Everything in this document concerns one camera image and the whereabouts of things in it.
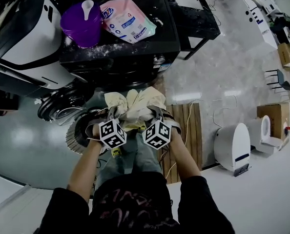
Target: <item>white powder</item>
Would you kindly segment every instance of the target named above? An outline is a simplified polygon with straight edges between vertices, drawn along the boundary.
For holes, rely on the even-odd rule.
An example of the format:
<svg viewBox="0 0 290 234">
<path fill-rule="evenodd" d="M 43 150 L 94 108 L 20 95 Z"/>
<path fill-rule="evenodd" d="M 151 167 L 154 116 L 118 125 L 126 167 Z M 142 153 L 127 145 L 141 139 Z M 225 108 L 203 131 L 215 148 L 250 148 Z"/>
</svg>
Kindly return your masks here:
<svg viewBox="0 0 290 234">
<path fill-rule="evenodd" d="M 121 50 L 122 47 L 123 46 L 121 44 L 117 44 L 117 43 L 111 46 L 103 45 L 103 46 L 92 47 L 92 48 L 87 49 L 86 55 L 90 58 L 102 57 L 109 54 L 110 52 Z"/>
<path fill-rule="evenodd" d="M 160 25 L 161 25 L 161 26 L 163 26 L 163 25 L 164 25 L 164 23 L 163 23 L 162 21 L 160 21 L 160 20 L 159 20 L 159 18 L 154 18 L 154 20 L 155 20 L 155 22 L 158 22 L 158 23 L 160 23 Z"/>
<path fill-rule="evenodd" d="M 66 37 L 65 44 L 66 46 L 69 46 L 72 43 L 72 40 L 69 37 Z"/>
</svg>

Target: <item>pink pouch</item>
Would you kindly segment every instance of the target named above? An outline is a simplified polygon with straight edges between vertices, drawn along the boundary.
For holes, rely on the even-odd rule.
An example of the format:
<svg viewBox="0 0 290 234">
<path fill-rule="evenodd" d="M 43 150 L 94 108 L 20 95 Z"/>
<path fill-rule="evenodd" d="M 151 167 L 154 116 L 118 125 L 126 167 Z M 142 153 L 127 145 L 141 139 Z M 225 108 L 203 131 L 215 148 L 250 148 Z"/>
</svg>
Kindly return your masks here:
<svg viewBox="0 0 290 234">
<path fill-rule="evenodd" d="M 132 0 L 111 0 L 101 6 L 103 28 L 130 43 L 155 34 L 153 24 Z"/>
</svg>

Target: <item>purple bucket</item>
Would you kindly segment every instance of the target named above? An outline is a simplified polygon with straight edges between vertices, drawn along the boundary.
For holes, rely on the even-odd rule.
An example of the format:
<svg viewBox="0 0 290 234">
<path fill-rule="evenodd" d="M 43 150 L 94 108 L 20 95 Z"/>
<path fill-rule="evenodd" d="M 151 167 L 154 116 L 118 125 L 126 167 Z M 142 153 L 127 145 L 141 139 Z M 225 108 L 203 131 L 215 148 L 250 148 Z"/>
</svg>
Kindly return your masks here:
<svg viewBox="0 0 290 234">
<path fill-rule="evenodd" d="M 101 37 L 102 13 L 92 0 L 72 5 L 61 19 L 62 31 L 80 47 L 95 46 Z"/>
</svg>

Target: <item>black shirt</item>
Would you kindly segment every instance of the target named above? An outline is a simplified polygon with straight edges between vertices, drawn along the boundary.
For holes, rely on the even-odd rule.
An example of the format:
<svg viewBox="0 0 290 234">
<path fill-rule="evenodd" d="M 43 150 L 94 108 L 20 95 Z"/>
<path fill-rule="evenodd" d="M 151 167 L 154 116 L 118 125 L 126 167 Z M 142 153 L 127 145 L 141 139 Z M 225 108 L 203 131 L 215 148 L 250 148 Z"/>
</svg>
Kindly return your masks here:
<svg viewBox="0 0 290 234">
<path fill-rule="evenodd" d="M 202 176 L 182 181 L 178 217 L 179 223 L 172 217 L 166 179 L 157 172 L 142 172 L 115 177 L 101 185 L 94 194 L 90 215 L 88 204 L 80 195 L 56 188 L 38 233 L 81 234 L 120 229 L 137 234 L 181 230 L 234 233 Z"/>
</svg>

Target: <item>cream cloth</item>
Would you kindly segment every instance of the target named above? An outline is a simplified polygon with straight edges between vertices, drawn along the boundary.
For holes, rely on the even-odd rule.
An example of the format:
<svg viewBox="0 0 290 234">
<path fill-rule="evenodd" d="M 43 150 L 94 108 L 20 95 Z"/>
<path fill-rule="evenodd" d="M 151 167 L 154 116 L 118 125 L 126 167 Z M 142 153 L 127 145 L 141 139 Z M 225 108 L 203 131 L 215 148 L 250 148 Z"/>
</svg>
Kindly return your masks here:
<svg viewBox="0 0 290 234">
<path fill-rule="evenodd" d="M 139 93 L 132 89 L 126 98 L 117 92 L 105 94 L 108 107 L 117 107 L 115 118 L 124 120 L 123 129 L 127 132 L 144 125 L 144 121 L 152 119 L 153 113 L 147 106 L 157 106 L 166 109 L 165 96 L 153 87 Z"/>
</svg>

